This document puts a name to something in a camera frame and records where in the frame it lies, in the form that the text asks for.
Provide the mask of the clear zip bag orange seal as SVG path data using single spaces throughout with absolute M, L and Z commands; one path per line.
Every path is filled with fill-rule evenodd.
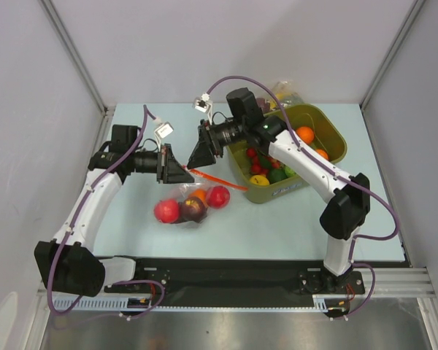
M 202 171 L 191 169 L 188 173 L 192 183 L 175 184 L 154 205 L 153 216 L 161 224 L 197 227 L 247 191 L 245 186 Z

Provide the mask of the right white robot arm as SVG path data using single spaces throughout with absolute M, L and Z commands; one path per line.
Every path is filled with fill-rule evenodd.
M 187 167 L 211 166 L 225 147 L 239 141 L 247 141 L 264 155 L 289 166 L 326 203 L 320 216 L 320 225 L 328 234 L 322 283 L 329 292 L 340 292 L 347 286 L 352 269 L 351 241 L 370 210 L 368 178 L 358 174 L 344 182 L 344 171 L 299 139 L 286 121 L 275 114 L 265 116 L 246 87 L 230 92 L 226 100 L 231 118 L 221 124 L 214 124 L 211 118 L 201 120 L 199 139 Z

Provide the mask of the small orange fake tangerine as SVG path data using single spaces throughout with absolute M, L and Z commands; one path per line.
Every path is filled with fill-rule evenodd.
M 198 198 L 204 204 L 205 207 L 208 207 L 207 199 L 206 199 L 206 197 L 207 197 L 207 191 L 206 190 L 204 190 L 204 189 L 194 190 L 193 192 L 191 192 L 189 194 L 188 197 L 189 198 Z

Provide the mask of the red fake apple lower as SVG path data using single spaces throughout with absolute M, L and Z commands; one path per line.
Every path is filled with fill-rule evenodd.
M 159 201 L 155 205 L 153 213 L 159 222 L 172 224 L 180 217 L 180 206 L 173 198 Z

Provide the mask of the red fake apple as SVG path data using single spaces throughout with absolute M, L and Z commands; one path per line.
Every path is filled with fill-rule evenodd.
M 153 213 L 159 222 L 172 224 L 180 217 L 180 206 L 173 198 L 159 201 L 155 205 Z
M 229 204 L 230 197 L 230 192 L 226 187 L 214 186 L 208 189 L 206 202 L 209 207 L 221 209 Z

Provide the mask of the dark purple fake grapes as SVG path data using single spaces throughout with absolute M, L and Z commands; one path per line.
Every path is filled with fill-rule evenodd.
M 182 224 L 185 222 L 194 222 L 194 223 L 201 223 L 203 220 L 205 219 L 205 217 L 194 217 L 193 219 L 191 218 L 185 218 L 185 217 L 179 217 L 174 224 Z

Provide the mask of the fake lychee bunch with leaf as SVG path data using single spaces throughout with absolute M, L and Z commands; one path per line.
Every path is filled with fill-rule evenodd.
M 271 170 L 281 167 L 279 161 L 264 155 L 255 148 L 248 147 L 245 154 L 250 161 L 250 173 L 252 175 L 267 176 Z

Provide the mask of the dark green fake lime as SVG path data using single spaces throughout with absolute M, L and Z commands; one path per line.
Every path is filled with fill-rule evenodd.
M 268 173 L 268 180 L 271 184 L 286 180 L 288 177 L 282 168 L 273 168 Z

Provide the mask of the dark purple fake plum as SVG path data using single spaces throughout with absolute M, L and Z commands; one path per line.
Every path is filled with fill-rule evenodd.
M 267 101 L 265 98 L 257 98 L 256 99 L 258 106 L 260 107 L 261 111 L 266 114 L 270 112 L 270 102 Z

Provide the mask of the orange fake fruit far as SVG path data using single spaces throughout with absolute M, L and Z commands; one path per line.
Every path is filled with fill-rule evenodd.
M 296 129 L 297 136 L 308 145 L 311 145 L 315 139 L 315 132 L 308 126 L 301 126 Z

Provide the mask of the orange fake fruit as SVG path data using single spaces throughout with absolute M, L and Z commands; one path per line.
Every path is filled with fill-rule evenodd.
M 324 151 L 323 149 L 316 149 L 315 151 L 324 159 L 330 160 L 328 153 L 326 151 Z
M 301 126 L 296 129 L 297 136 L 308 145 L 311 145 L 315 139 L 315 132 L 308 126 Z

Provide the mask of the fake netted melon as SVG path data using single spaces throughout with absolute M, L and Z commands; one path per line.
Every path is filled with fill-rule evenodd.
M 280 102 L 285 108 L 289 108 L 299 104 L 304 104 L 304 100 L 302 99 L 302 97 L 296 93 L 285 94 L 281 98 Z

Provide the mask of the light green custard apple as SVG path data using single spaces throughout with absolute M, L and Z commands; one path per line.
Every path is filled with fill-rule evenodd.
M 293 176 L 296 175 L 296 172 L 295 172 L 292 168 L 290 168 L 290 167 L 288 167 L 288 166 L 284 166 L 283 170 L 284 170 L 284 172 L 285 172 L 285 175 L 286 175 L 288 178 L 291 178 L 291 177 L 293 177 Z

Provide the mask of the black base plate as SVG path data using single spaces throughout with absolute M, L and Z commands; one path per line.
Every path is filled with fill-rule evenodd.
M 320 260 L 231 260 L 137 258 L 134 283 L 105 287 L 106 293 L 149 292 L 142 280 L 157 281 L 165 297 L 179 300 L 186 295 L 224 301 L 237 298 L 241 304 L 259 297 L 289 300 L 291 295 L 327 295 L 352 298 L 365 293 L 361 273 L 350 271 L 337 282 L 323 271 Z

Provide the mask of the aluminium frame rail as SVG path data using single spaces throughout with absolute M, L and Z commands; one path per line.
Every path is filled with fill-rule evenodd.
M 375 268 L 372 298 L 434 298 L 426 268 Z

